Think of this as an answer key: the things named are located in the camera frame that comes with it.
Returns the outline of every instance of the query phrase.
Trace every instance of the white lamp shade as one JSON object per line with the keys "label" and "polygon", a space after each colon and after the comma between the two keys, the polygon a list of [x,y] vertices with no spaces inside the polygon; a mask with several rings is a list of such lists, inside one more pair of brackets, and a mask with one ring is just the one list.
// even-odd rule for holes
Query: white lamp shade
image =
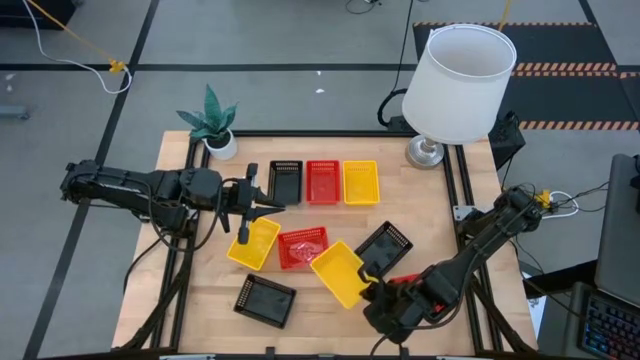
{"label": "white lamp shade", "polygon": [[515,63],[515,46],[496,30],[470,24],[433,30],[402,113],[432,140],[474,142],[493,128]]}

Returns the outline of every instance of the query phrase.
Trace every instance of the lamp base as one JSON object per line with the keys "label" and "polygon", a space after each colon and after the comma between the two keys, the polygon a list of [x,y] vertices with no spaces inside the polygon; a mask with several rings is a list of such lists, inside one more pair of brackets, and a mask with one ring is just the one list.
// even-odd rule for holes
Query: lamp base
{"label": "lamp base", "polygon": [[424,135],[418,135],[409,141],[405,155],[413,167],[431,169],[442,161],[444,147]]}

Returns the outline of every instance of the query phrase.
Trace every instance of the white cable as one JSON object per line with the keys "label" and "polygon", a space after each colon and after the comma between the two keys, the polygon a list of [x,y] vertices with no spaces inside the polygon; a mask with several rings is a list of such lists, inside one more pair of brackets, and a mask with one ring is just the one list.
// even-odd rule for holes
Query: white cable
{"label": "white cable", "polygon": [[120,90],[117,90],[117,91],[112,91],[112,90],[107,89],[107,86],[105,85],[104,80],[102,79],[102,76],[95,69],[93,69],[93,68],[91,68],[89,66],[77,63],[77,62],[75,62],[73,60],[56,59],[56,58],[53,58],[53,57],[47,55],[44,52],[44,50],[42,49],[42,41],[40,40],[40,28],[38,28],[38,22],[36,21],[35,16],[33,16],[33,13],[31,12],[31,8],[29,7],[29,4],[27,3],[27,0],[22,0],[22,3],[27,8],[27,12],[29,12],[29,16],[31,17],[31,21],[33,21],[33,28],[36,30],[36,37],[38,38],[38,48],[40,49],[40,53],[42,54],[42,56],[46,57],[49,60],[76,65],[76,66],[79,66],[79,67],[81,67],[81,68],[83,68],[85,70],[89,70],[89,71],[93,72],[94,74],[96,74],[96,76],[100,80],[100,83],[102,84],[102,88],[104,89],[104,91],[106,91],[109,94],[116,95],[116,94],[120,94],[121,92],[127,91],[129,89],[129,87],[131,86],[131,73],[129,72],[129,69],[127,68],[126,65],[124,66],[124,71],[127,73],[127,75],[126,75],[127,78],[128,78],[127,86],[125,86],[123,89],[120,89]]}
{"label": "white cable", "polygon": [[543,216],[542,220],[545,219],[557,219],[557,218],[562,218],[562,217],[569,217],[569,216],[573,216],[575,214],[577,214],[580,211],[580,207],[578,206],[578,202],[576,201],[576,199],[573,199],[573,196],[567,194],[564,191],[552,191],[549,194],[549,202],[553,201],[553,194],[560,194],[560,195],[564,195],[567,197],[567,199],[571,199],[571,201],[573,202],[573,212],[567,213],[567,214],[557,214],[557,215],[548,215],[548,216]]}

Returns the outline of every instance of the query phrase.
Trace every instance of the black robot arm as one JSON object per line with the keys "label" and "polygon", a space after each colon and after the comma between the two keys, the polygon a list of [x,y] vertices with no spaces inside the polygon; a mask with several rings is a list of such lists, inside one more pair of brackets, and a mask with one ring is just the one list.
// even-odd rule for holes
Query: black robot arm
{"label": "black robot arm", "polygon": [[[139,173],[84,160],[67,165],[60,190],[63,200],[75,204],[100,199],[128,209],[140,220],[153,221],[163,234],[175,237],[187,235],[189,210],[216,211],[225,232],[230,231],[228,215],[240,215],[238,242],[246,244],[248,222],[284,211],[283,204],[254,186],[257,171],[258,165],[252,163],[245,178],[223,180],[217,171],[207,168]],[[232,185],[222,187],[227,182]],[[254,208],[254,202],[269,207]]]}
{"label": "black robot arm", "polygon": [[[455,257],[429,266],[408,282],[371,283],[362,292],[371,302],[365,317],[396,344],[404,342],[422,319],[437,324],[462,301],[473,272],[510,238],[535,230],[540,220],[541,209],[531,195],[519,187],[505,191],[491,211],[474,210],[458,224],[458,235],[470,242]],[[365,264],[361,277],[364,272],[375,276],[375,269],[375,264]]]}

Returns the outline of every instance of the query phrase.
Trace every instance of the concrete floor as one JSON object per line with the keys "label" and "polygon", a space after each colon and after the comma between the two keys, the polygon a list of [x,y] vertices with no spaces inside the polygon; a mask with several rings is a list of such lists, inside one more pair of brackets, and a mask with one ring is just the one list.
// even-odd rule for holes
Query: concrete floor
{"label": "concrete floor", "polygon": [[[640,3],[590,0],[620,64],[639,65]],[[70,26],[121,59],[129,59],[150,0],[86,0]],[[350,15],[342,0],[161,0],[143,64],[327,64],[397,62],[407,1],[384,1]],[[497,21],[502,0],[416,2],[415,21]],[[578,0],[516,0],[510,21],[586,21]],[[415,63],[412,36],[406,63]],[[53,56],[99,63],[66,34],[46,32]],[[0,66],[48,63],[32,30],[0,29]],[[14,74],[8,80],[7,75]],[[139,72],[124,105],[107,164],[140,171],[155,164],[163,131],[186,129],[174,110],[201,107],[204,85],[223,103],[239,101],[237,129],[378,129],[375,111],[393,85],[393,71]],[[105,75],[116,88],[120,79]],[[411,74],[403,73],[400,86]],[[22,358],[75,206],[59,200],[69,161],[93,158],[115,97],[86,72],[0,71],[0,103],[25,104],[27,122],[0,121],[0,355]],[[392,104],[389,113],[399,113]],[[507,184],[576,193],[602,183],[611,157],[640,152],[637,132],[525,131]],[[584,198],[585,207],[603,194]],[[545,271],[597,254],[602,213],[545,221],[521,243]],[[132,260],[136,219],[90,209],[39,355],[106,351],[116,325],[124,272]],[[532,263],[521,252],[521,259]]]}

